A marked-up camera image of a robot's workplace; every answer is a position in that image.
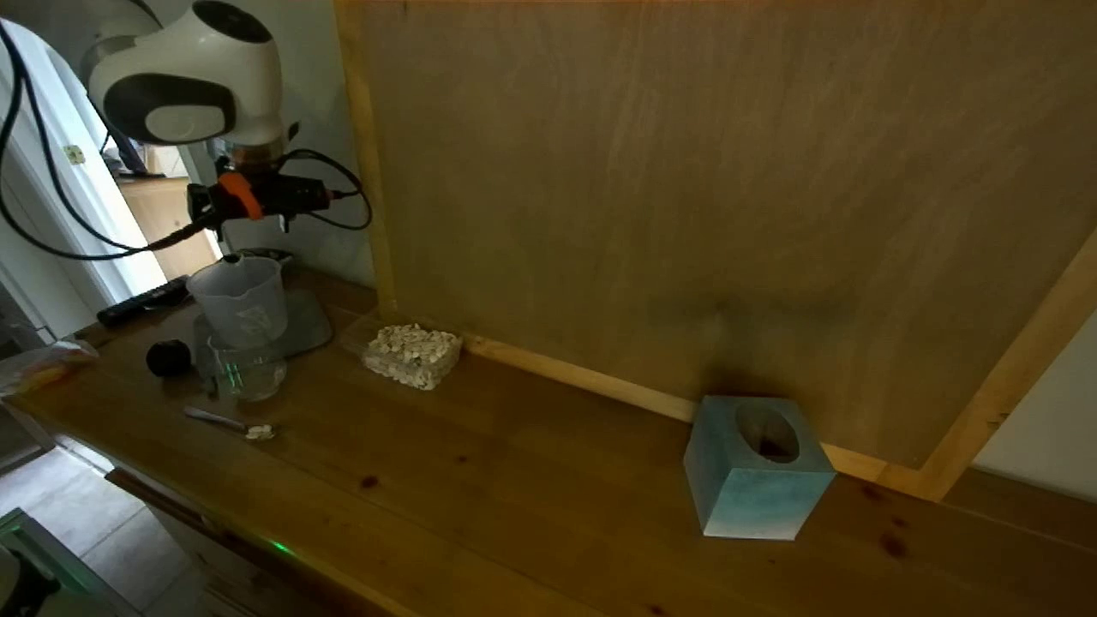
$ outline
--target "small black object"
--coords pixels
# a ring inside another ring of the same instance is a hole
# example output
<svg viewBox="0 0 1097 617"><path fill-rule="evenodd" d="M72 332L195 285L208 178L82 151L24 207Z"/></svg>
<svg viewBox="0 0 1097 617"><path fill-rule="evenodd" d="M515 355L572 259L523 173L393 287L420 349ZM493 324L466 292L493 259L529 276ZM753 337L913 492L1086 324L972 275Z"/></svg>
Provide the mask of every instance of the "small black object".
<svg viewBox="0 0 1097 617"><path fill-rule="evenodd" d="M184 292L184 276L172 276L160 287L152 287L142 293L132 293L132 297L128 297L118 306L102 308L97 317L102 321L102 329L118 329L118 324L132 321L142 311L172 308L172 306L180 306L189 297L193 293Z"/></svg>
<svg viewBox="0 0 1097 617"><path fill-rule="evenodd" d="M180 340L147 346L142 363L153 376L172 379L193 372L193 349Z"/></svg>

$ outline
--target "wooden countertop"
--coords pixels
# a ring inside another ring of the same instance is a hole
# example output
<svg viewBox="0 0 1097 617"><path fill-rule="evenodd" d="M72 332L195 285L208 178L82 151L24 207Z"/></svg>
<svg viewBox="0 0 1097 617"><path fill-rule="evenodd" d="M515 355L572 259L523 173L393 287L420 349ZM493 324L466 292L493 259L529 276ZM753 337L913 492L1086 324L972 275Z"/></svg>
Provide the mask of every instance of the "wooden countertop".
<svg viewBox="0 0 1097 617"><path fill-rule="evenodd" d="M340 324L371 308L314 292ZM254 447L142 371L189 315L16 409L389 613L1097 613L1092 553L858 480L791 545L705 541L685 424L475 355L419 395L314 349L250 409L278 424Z"/></svg>

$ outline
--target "tissue box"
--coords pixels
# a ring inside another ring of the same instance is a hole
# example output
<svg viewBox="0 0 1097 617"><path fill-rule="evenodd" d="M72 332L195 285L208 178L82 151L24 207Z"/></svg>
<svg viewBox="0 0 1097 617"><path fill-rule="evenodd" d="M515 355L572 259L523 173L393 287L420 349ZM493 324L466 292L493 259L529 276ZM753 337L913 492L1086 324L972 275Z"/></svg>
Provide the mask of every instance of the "tissue box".
<svg viewBox="0 0 1097 617"><path fill-rule="evenodd" d="M783 399L701 399L685 476L710 537L791 541L833 467Z"/></svg>

